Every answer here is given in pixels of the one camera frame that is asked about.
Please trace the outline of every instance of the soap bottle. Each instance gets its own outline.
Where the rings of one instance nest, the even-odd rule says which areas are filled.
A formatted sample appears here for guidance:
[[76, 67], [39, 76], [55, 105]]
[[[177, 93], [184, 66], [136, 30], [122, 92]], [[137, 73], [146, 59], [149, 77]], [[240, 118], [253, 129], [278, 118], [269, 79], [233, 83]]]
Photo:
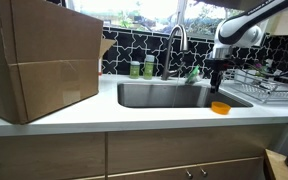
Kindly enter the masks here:
[[132, 61], [130, 67], [130, 78], [138, 79], [140, 73], [140, 63], [138, 61]]
[[146, 80], [152, 79], [153, 68], [154, 68], [154, 59], [155, 59], [155, 56], [146, 55], [145, 65], [144, 65], [144, 75], [143, 75], [144, 79], [146, 79]]

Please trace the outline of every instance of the kitchen faucet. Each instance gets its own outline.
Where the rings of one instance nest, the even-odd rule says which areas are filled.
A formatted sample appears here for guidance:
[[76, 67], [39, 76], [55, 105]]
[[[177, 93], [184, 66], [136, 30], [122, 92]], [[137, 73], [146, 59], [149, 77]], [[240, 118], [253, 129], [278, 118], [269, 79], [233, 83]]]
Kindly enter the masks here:
[[172, 41], [177, 31], [181, 31], [180, 51], [184, 52], [188, 50], [188, 42], [187, 42], [187, 35], [186, 35], [185, 28], [183, 25], [177, 24], [173, 27], [170, 38], [168, 40], [166, 59], [165, 59], [164, 70], [162, 74], [162, 80], [164, 81], [166, 81], [170, 76], [175, 75], [182, 68], [182, 66], [184, 66], [184, 63], [182, 63], [177, 70], [173, 70], [173, 71], [169, 70]]

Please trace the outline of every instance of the window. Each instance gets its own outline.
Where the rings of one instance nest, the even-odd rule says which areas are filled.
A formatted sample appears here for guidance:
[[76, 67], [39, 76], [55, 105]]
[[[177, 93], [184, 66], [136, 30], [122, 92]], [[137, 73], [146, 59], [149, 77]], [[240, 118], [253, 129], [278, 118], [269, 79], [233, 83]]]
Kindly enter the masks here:
[[199, 0], [66, 0], [67, 7], [104, 26], [169, 34], [177, 23], [189, 36], [213, 38], [218, 23], [242, 13]]

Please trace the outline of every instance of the cabinet handle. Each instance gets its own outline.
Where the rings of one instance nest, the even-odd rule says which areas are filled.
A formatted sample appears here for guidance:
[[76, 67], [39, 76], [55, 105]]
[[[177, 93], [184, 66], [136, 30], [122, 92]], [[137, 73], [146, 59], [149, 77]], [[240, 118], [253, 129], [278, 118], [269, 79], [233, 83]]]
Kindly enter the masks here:
[[186, 176], [187, 179], [193, 179], [193, 174], [191, 174], [187, 169], [186, 169]]
[[208, 173], [206, 171], [204, 171], [201, 167], [200, 167], [200, 169], [201, 169], [202, 176], [207, 177]]

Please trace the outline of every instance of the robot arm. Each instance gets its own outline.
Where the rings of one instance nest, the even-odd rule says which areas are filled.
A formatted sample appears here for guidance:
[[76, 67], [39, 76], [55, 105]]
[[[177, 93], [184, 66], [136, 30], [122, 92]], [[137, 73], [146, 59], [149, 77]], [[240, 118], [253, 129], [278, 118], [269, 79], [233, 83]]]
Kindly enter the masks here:
[[215, 33], [211, 92], [217, 92], [222, 79], [224, 61], [229, 59], [233, 47], [251, 47], [260, 39], [262, 32], [257, 23], [286, 9], [288, 0], [267, 0], [255, 8], [221, 22]]

